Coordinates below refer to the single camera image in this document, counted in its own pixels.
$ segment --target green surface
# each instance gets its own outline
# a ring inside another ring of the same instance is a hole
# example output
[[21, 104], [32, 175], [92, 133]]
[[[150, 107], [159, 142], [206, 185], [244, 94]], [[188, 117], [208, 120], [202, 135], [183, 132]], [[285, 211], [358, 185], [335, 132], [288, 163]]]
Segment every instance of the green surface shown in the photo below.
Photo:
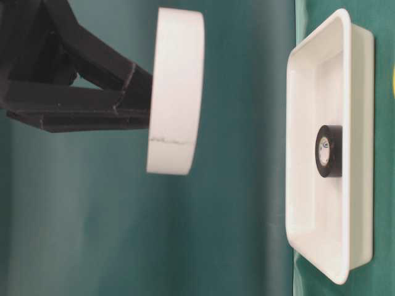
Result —
[[338, 8], [375, 35], [375, 196], [374, 257], [337, 286], [298, 254], [294, 256], [294, 296], [395, 295], [394, 96], [395, 2], [393, 0], [297, 0], [297, 35], [308, 35]]
[[48, 134], [1, 113], [0, 294], [291, 295], [293, 1], [70, 2], [82, 25], [150, 71], [158, 6], [203, 12], [196, 159], [188, 177], [147, 175], [147, 131]]

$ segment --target black plastic bracket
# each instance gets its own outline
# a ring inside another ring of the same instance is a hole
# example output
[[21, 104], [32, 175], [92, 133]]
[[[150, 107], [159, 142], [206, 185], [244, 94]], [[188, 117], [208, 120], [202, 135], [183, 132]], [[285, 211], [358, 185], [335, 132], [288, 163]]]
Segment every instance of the black plastic bracket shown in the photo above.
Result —
[[[147, 128], [152, 75], [84, 29], [67, 0], [0, 0], [0, 108], [53, 133]], [[77, 73], [101, 89], [76, 88]]]

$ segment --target white rounded pad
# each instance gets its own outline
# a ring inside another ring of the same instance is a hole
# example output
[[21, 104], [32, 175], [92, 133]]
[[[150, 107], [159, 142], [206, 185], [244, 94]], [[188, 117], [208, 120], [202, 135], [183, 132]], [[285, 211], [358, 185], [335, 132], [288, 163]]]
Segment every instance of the white rounded pad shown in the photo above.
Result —
[[149, 173], [189, 173], [198, 137], [203, 68], [202, 14], [160, 8], [149, 125]]

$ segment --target electrical tape roll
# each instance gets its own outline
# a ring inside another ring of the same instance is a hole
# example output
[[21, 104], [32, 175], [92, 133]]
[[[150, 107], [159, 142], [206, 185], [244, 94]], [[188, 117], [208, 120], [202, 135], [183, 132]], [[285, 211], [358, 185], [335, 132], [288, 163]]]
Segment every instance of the electrical tape roll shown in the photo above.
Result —
[[341, 177], [343, 129], [339, 125], [323, 125], [315, 141], [315, 162], [324, 178]]

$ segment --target white plastic tray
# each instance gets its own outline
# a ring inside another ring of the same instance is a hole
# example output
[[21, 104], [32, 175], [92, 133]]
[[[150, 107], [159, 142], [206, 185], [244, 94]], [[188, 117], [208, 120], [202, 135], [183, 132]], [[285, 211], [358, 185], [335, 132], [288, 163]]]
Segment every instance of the white plastic tray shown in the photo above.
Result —
[[[373, 35], [337, 10], [290, 54], [286, 233], [333, 282], [373, 255]], [[315, 164], [322, 125], [343, 127], [343, 176]]]

